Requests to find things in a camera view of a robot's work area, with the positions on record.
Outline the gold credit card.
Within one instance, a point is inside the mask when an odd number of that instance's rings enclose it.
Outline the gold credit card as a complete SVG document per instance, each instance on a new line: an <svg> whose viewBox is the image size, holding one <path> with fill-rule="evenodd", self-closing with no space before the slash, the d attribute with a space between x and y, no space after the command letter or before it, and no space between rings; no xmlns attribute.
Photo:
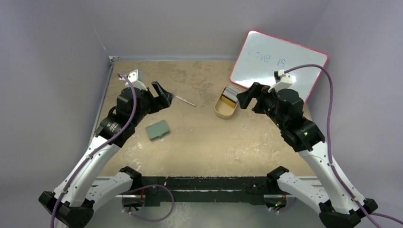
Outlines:
<svg viewBox="0 0 403 228"><path fill-rule="evenodd" d="M220 100L225 103L227 106L231 107L232 109L236 108L237 105L237 101L234 101L228 97L226 97L225 95L221 95Z"/></svg>

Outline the green card holder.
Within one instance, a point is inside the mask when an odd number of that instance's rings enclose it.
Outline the green card holder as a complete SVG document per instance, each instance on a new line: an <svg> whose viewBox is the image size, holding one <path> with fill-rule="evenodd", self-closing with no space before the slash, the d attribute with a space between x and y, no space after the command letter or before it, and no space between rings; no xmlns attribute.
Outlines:
<svg viewBox="0 0 403 228"><path fill-rule="evenodd" d="M145 130L150 141L161 138L170 132L168 123L165 120L149 125Z"/></svg>

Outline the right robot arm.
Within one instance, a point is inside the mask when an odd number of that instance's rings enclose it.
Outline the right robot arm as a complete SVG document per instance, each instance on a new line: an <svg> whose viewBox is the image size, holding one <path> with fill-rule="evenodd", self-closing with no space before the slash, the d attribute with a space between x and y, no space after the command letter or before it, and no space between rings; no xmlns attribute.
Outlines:
<svg viewBox="0 0 403 228"><path fill-rule="evenodd" d="M252 99L257 100L253 112L265 114L273 121L283 140L304 159L322 185L321 189L315 188L288 169L278 167L267 175L270 192L293 195L313 209L327 228L353 228L378 208L375 200L364 197L353 186L329 154L318 126L304 117L304 102L297 91L289 88L276 91L254 83L239 93L237 99L241 109L247 108Z"/></svg>

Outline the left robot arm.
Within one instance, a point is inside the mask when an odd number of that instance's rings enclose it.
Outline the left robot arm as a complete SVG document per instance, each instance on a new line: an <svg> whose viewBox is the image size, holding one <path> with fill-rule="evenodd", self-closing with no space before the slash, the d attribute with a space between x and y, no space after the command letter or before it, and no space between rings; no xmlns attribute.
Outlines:
<svg viewBox="0 0 403 228"><path fill-rule="evenodd" d="M114 177L96 187L93 182L135 133L136 126L146 115L171 106L173 94L156 81L152 82L152 86L157 96L153 96L148 87L127 83L71 173L53 191L41 193L38 200L50 213L52 228L59 224L68 228L83 228L94 213L116 195L137 194L146 189L142 175L130 167L122 168Z"/></svg>

